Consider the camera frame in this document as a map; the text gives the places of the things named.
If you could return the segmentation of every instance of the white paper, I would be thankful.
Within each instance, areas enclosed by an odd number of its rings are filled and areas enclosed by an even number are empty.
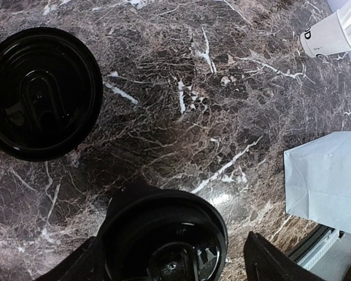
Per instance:
[[[351,132],[284,152],[286,212],[351,233]]]

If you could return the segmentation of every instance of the white paper cup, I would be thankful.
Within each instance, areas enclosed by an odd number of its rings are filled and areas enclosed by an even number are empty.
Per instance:
[[[351,43],[340,24],[338,11],[303,32],[300,42],[310,57],[351,51]]]

